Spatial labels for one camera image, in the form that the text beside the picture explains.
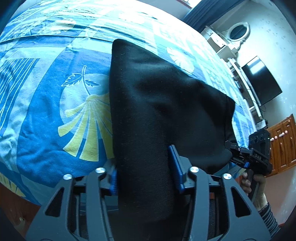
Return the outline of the right forearm striped sleeve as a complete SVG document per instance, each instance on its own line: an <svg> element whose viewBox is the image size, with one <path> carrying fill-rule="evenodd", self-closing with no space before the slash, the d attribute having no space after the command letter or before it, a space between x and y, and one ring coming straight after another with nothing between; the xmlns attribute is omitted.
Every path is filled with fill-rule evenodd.
<svg viewBox="0 0 296 241"><path fill-rule="evenodd" d="M259 211L259 215L262 217L271 238L273 238L280 231L280 226L273 215L269 203L267 203L267 205Z"/></svg>

